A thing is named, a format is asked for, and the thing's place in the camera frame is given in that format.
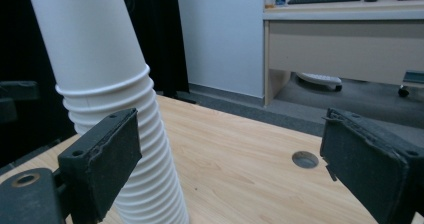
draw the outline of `white desk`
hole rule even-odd
[[[263,20],[265,105],[290,71],[423,86],[404,82],[406,71],[424,71],[422,0],[290,5]]]

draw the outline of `black curtain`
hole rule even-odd
[[[0,167],[75,134],[30,0],[0,0],[0,81],[38,83],[40,98],[15,101],[18,119],[0,124]]]
[[[154,89],[189,91],[178,0],[125,0]]]

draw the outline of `chair wheel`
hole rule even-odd
[[[409,95],[409,91],[406,89],[399,88],[398,94],[400,97],[407,97]]]

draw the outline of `round hole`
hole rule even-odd
[[[74,152],[72,152],[72,156],[75,156],[75,157],[77,157],[77,156],[81,156],[83,153],[84,153],[84,152],[83,152],[83,151],[81,151],[81,150],[74,151]]]
[[[20,177],[18,177],[16,180],[12,182],[13,187],[24,187],[31,185],[32,183],[36,182],[38,179],[40,179],[40,174],[38,173],[30,173],[30,174],[24,174]]]
[[[298,167],[306,169],[316,167],[319,162],[318,158],[314,154],[307,151],[298,151],[294,153],[292,160]]]

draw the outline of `wooden table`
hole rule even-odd
[[[192,224],[375,223],[360,202],[333,182],[316,136],[158,97]],[[77,136],[0,177],[57,168],[56,157]],[[319,164],[303,169],[297,151]],[[112,209],[105,223],[122,223]]]

